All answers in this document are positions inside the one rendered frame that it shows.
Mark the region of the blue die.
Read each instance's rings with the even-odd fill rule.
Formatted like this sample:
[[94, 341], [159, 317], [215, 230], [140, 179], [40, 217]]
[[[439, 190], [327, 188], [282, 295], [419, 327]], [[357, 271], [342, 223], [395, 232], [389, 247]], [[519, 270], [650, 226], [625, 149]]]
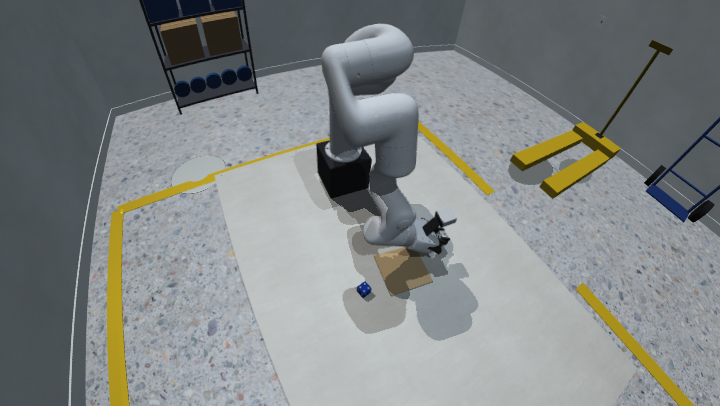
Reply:
[[362, 296], [362, 298], [364, 298], [371, 293], [371, 287], [364, 281], [357, 287], [357, 292]]

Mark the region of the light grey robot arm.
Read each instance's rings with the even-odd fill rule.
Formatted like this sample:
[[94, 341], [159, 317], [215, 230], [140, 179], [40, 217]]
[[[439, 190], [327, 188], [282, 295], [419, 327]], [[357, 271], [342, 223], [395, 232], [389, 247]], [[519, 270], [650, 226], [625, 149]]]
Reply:
[[321, 59], [330, 93], [330, 142], [325, 153], [333, 161], [351, 162], [360, 157], [360, 147], [375, 144], [369, 184], [382, 217], [368, 218], [363, 235], [372, 245], [407, 247], [416, 237], [416, 212], [396, 178], [411, 174], [416, 166], [417, 103], [402, 93], [360, 100], [354, 96], [380, 94], [391, 86], [410, 67], [413, 45], [400, 29], [388, 24], [363, 27], [344, 43], [327, 47]]

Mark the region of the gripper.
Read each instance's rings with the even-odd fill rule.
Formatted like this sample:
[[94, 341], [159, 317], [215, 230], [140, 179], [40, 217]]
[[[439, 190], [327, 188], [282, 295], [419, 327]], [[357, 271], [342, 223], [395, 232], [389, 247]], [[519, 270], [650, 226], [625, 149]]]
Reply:
[[[416, 252], [422, 252], [422, 253], [431, 253], [432, 251], [440, 254], [442, 252], [442, 245], [446, 245], [448, 241], [450, 240], [449, 237], [442, 237], [437, 238], [436, 233], [441, 230], [445, 231], [444, 228], [437, 228], [435, 229], [430, 235], [426, 236], [423, 226], [427, 224], [428, 221], [424, 218], [416, 218], [414, 221], [414, 225], [416, 228], [416, 237], [414, 242], [407, 246], [408, 249]], [[439, 245], [440, 243], [440, 245]], [[437, 247], [436, 247], [437, 246]], [[430, 250], [429, 250], [430, 249]]]

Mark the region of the tan flat mat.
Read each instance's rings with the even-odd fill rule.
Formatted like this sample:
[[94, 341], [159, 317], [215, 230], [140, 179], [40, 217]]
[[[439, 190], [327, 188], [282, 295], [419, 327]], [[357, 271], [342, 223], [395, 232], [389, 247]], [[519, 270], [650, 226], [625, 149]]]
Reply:
[[390, 296], [433, 282], [419, 253], [407, 247], [374, 258]]

